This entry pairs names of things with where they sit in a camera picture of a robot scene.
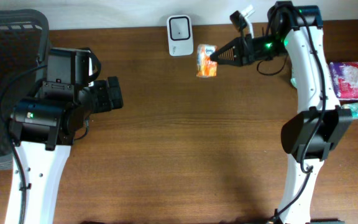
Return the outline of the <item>small orange tissue pack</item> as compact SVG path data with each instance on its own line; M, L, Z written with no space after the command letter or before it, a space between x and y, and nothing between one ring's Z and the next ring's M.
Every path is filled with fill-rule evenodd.
M215 45L199 44L197 48L197 77L211 78L217 74L218 64L210 59L215 53L217 47Z

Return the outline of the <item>teal wet wipes pack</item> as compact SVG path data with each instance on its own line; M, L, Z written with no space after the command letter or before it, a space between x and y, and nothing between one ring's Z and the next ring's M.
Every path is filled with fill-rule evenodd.
M291 79L290 79L290 82L292 84L292 86L297 89L298 88L298 85L297 85L297 82L296 82L296 78L295 78L295 72L294 70L291 71Z

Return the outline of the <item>red purple tissue pack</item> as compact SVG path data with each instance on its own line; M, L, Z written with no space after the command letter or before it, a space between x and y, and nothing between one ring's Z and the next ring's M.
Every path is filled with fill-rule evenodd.
M358 100L358 62L331 62L328 67L337 98Z

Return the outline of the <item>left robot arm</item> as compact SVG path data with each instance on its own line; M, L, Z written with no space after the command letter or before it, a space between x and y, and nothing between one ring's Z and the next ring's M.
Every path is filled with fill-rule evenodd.
M52 48L45 72L5 121L13 156L5 223L52 223L60 179L90 116L124 106L117 77L100 80L101 62L89 48Z

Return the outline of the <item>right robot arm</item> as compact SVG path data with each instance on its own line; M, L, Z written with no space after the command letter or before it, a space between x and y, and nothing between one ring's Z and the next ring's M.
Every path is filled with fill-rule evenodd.
M211 54L219 65L242 67L287 55L297 84L297 114L281 130L287 154L285 189L267 223L311 223L318 174L352 123L335 95L323 47L323 20L317 5L277 1L267 13L264 36L242 34Z

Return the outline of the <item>white barcode scanner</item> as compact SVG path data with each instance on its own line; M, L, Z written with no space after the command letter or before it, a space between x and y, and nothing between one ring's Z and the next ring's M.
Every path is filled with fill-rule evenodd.
M174 15L167 19L168 50L172 57L191 55L194 50L190 16Z

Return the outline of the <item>dark grey plastic basket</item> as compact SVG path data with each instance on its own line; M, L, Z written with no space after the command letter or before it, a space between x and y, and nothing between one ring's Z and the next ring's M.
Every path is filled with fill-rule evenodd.
M35 9L0 11L0 170L12 168L12 152L3 121L12 107L46 73L34 72L15 81L21 73L45 65L49 25Z

